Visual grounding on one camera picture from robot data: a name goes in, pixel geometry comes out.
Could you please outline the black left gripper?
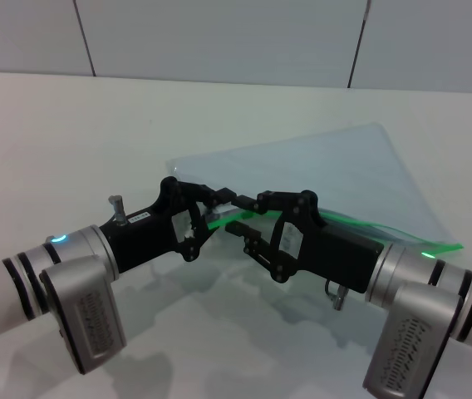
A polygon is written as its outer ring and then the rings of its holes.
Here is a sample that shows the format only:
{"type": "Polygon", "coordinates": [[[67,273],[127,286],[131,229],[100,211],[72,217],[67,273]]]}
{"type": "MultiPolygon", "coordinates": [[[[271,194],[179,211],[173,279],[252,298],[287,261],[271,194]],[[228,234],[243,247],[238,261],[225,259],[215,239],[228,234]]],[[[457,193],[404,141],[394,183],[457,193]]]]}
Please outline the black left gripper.
{"type": "Polygon", "coordinates": [[[151,206],[128,215],[125,224],[109,221],[100,231],[110,245],[120,273],[169,252],[191,262],[199,257],[203,245],[219,228],[211,224],[222,219],[221,213],[209,208],[229,204],[236,197],[228,188],[213,190],[168,176],[161,181],[160,193],[151,206]],[[172,218],[182,212],[189,214],[191,222],[189,235],[180,240],[172,218]]]}

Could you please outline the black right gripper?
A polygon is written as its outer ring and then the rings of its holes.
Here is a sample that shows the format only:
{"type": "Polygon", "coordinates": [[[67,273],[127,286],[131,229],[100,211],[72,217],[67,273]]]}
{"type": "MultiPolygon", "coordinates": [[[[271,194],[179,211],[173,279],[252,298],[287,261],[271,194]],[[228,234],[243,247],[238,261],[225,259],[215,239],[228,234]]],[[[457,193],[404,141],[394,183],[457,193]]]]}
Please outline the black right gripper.
{"type": "Polygon", "coordinates": [[[384,245],[326,222],[319,213],[314,192],[264,191],[255,199],[237,195],[231,205],[255,214],[281,213],[270,243],[262,238],[261,232],[239,221],[224,228],[227,233],[243,238],[243,251],[265,268],[274,281],[285,283],[296,272],[308,271],[358,293],[367,290],[384,245]],[[302,234],[296,257],[280,249],[286,223],[302,234]]]}

